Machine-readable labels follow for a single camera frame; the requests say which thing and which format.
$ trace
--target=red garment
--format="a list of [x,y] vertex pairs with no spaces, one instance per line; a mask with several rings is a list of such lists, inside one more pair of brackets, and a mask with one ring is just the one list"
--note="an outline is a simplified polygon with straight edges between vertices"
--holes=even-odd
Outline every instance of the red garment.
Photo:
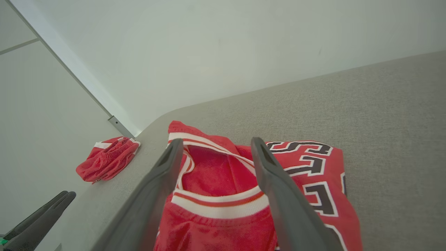
[[[154,250],[279,250],[250,147],[178,121],[169,126],[169,142],[175,138],[184,142],[182,168]],[[313,141],[267,146],[344,250],[361,251],[359,220],[344,194],[342,151]]]
[[130,163],[140,144],[126,137],[97,142],[76,172],[84,181],[110,180]]

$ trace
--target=gray fabric surface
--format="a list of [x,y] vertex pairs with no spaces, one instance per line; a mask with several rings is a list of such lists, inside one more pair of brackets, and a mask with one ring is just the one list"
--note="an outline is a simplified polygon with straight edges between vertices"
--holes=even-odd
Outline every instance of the gray fabric surface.
[[167,113],[114,179],[76,198],[64,250],[89,250],[167,143],[172,120],[248,145],[316,140],[343,150],[364,250],[444,250],[446,51],[393,60]]

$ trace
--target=crumpled red cloth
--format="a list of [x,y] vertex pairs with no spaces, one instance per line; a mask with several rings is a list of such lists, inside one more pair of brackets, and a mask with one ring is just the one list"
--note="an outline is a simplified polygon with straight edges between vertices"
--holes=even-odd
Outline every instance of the crumpled red cloth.
[[97,142],[76,172],[84,181],[110,180],[130,163],[140,145],[140,142],[126,137]]

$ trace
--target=white wall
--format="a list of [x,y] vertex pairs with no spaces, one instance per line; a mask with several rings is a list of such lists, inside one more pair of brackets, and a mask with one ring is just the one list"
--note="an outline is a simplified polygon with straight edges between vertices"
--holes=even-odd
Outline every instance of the white wall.
[[187,105],[446,49],[444,0],[33,0],[138,130]]
[[[4,18],[12,11],[6,8],[0,0],[0,45],[22,43],[22,34],[30,31],[18,31],[15,27],[27,27],[18,25],[21,20],[14,15]],[[0,118],[0,234],[63,190],[82,194],[91,184],[77,175],[77,165],[95,142],[120,135],[41,42],[0,55]],[[57,247],[69,211],[70,207],[37,251]]]

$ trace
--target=green object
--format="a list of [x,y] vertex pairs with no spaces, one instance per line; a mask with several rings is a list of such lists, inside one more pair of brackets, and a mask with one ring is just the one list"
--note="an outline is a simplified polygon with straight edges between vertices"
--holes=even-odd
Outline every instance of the green object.
[[0,237],[0,244],[1,245],[5,245],[6,243],[8,243],[8,240],[5,240],[5,239]]

